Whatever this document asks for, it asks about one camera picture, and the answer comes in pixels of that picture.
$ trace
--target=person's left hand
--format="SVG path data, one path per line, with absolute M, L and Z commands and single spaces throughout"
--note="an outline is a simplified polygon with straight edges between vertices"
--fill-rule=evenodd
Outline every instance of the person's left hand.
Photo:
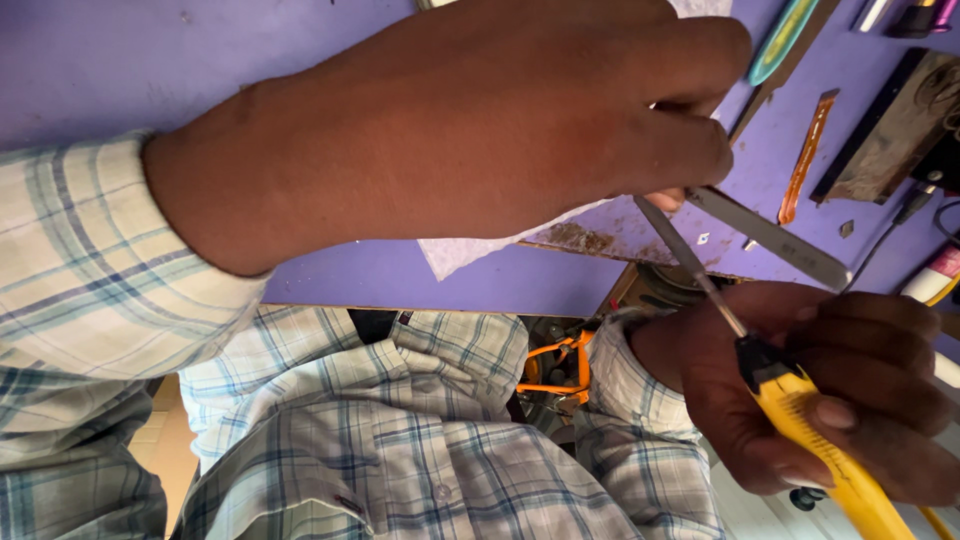
M 748 328 L 794 355 L 823 394 L 808 400 L 807 421 L 892 500 L 957 503 L 960 461 L 931 439 L 952 409 L 932 384 L 936 311 L 907 297 L 834 296 L 783 282 L 748 282 L 723 294 Z M 745 489 L 831 487 L 827 466 L 777 433 L 756 404 L 733 340 L 719 311 L 703 302 L 640 327 L 631 346 L 654 377 L 684 392 L 690 418 Z

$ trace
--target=orange flex cable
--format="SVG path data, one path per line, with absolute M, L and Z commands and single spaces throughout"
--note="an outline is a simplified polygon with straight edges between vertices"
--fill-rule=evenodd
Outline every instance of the orange flex cable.
M 777 214 L 777 221 L 781 225 L 786 225 L 793 221 L 797 216 L 797 201 L 800 199 L 800 188 L 806 180 L 806 171 L 813 162 L 813 155 L 817 153 L 817 145 L 820 143 L 820 135 L 824 132 L 824 125 L 827 123 L 827 115 L 830 108 L 833 107 L 833 101 L 840 88 L 835 88 L 825 92 L 820 96 L 820 102 L 817 103 L 817 111 L 813 114 L 813 120 L 810 121 L 810 129 L 806 131 L 806 141 L 804 148 L 800 151 L 800 158 L 797 159 L 797 166 L 790 175 L 790 184 L 787 185 L 786 193 L 783 194 L 783 202 L 780 203 L 780 212 Z

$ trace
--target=person's right hand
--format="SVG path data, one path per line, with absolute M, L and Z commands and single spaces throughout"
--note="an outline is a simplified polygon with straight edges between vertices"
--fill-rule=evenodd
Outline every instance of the person's right hand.
M 737 21 L 665 0 L 461 0 L 241 91 L 144 164 L 174 229 L 235 274 L 352 239 L 505 236 L 720 182 L 705 116 L 750 56 Z

